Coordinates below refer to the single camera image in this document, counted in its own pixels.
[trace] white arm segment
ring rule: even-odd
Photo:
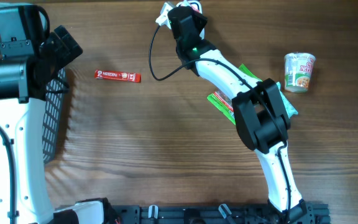
[[[280,212],[283,212],[288,208],[288,192],[287,183],[285,182],[284,172],[281,168],[280,160],[278,159],[278,148],[282,146],[280,142],[269,149],[268,154],[263,154],[259,150],[255,150],[256,155],[259,158],[262,169],[264,170],[267,187],[268,187],[268,199],[270,203],[277,208]],[[292,176],[290,161],[288,160],[288,146],[281,150],[281,155],[287,172],[288,180],[291,188],[291,208],[299,204],[302,199],[301,193],[296,188],[295,181]]]
[[[201,58],[210,58],[219,60],[232,68],[237,74],[239,74],[250,86],[255,87],[257,82],[256,78],[245,75],[242,71],[228,62],[218,50],[210,50],[201,55]],[[213,62],[198,61],[196,62],[198,74],[210,81],[216,87],[218,87],[227,97],[233,99],[239,92],[247,92],[249,89],[243,85],[237,77],[235,77],[229,70],[216,65]],[[282,146],[283,143],[278,143],[276,146],[271,147],[268,154],[263,154],[257,149],[255,150],[258,155],[260,164],[265,174],[266,182],[268,185],[268,197],[270,202],[279,211],[284,211],[288,207],[288,194],[287,184],[285,182],[284,173],[282,171],[280,161],[278,160],[277,149]],[[293,180],[290,162],[288,160],[287,148],[281,150],[282,159],[284,162],[285,170],[291,185],[291,208],[299,204],[299,200],[302,199],[298,189],[296,189],[295,182]]]
[[[43,224],[53,218],[42,157],[44,113],[45,102],[42,100],[30,98],[25,104],[19,104],[17,98],[0,100],[0,127],[14,140],[17,224]],[[9,192],[9,166],[0,136],[0,224],[10,221],[7,217]]]

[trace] red package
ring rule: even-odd
[[[128,82],[140,82],[139,73],[115,72],[115,71],[94,71],[94,78],[107,80],[121,80]]]

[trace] wooden tabletop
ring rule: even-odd
[[[289,156],[306,201],[329,204],[333,223],[358,223],[358,1],[203,1],[206,38],[261,79],[284,78],[284,55],[309,52],[309,92],[284,91]],[[107,197],[114,205],[265,203],[254,152],[206,97],[216,88],[182,70],[163,82],[147,55],[162,1],[42,4],[84,50],[67,66],[58,152],[45,177],[55,207]],[[180,65],[167,28],[152,61]],[[142,74],[142,83],[95,80],[94,71]]]

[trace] table surface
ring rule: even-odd
[[[187,70],[155,81],[147,63],[162,1],[42,4],[84,50],[67,66],[56,158],[45,166],[55,207],[107,197],[114,205],[265,203],[254,152],[206,97],[216,88]],[[283,83],[289,52],[316,56],[309,92],[284,91],[289,156],[307,201],[333,223],[358,223],[358,1],[203,1],[206,38],[234,65]],[[172,33],[152,56],[162,77],[180,65]],[[142,74],[142,83],[95,80],[94,71]]]

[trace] plastic basket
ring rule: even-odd
[[[59,71],[58,76],[66,80],[66,73],[64,68]],[[64,86],[55,80],[52,80],[47,85],[47,90],[61,90]],[[44,115],[44,125],[42,126],[42,147],[44,154],[44,163],[50,162],[55,157],[57,134],[59,130],[60,115],[63,106],[63,94],[51,94],[47,93],[46,106]]]

